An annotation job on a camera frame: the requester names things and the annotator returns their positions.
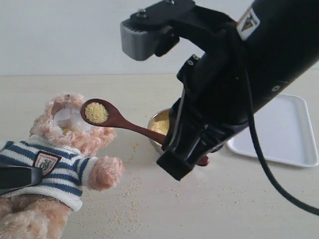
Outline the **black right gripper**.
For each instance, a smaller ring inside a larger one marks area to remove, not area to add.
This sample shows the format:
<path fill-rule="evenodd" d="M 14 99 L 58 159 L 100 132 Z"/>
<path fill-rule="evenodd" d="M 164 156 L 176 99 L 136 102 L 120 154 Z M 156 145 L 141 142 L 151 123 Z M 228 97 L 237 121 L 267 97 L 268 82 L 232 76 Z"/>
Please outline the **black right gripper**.
<path fill-rule="evenodd" d="M 157 165 L 180 181 L 207 153 L 247 127 L 248 120 L 245 81 L 235 62 L 192 55 L 177 78 L 183 91 L 170 108 Z"/>

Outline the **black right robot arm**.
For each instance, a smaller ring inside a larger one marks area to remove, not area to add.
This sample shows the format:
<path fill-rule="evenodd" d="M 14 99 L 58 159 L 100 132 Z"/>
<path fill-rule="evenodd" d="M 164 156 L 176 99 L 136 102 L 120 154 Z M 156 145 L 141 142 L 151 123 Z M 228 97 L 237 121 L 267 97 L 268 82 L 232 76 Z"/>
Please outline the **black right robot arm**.
<path fill-rule="evenodd" d="M 252 125 L 253 115 L 319 59 L 316 0 L 256 0 L 234 21 L 183 5 L 164 19 L 204 54 L 184 64 L 182 96 L 157 164 L 182 179 L 210 152 Z"/>

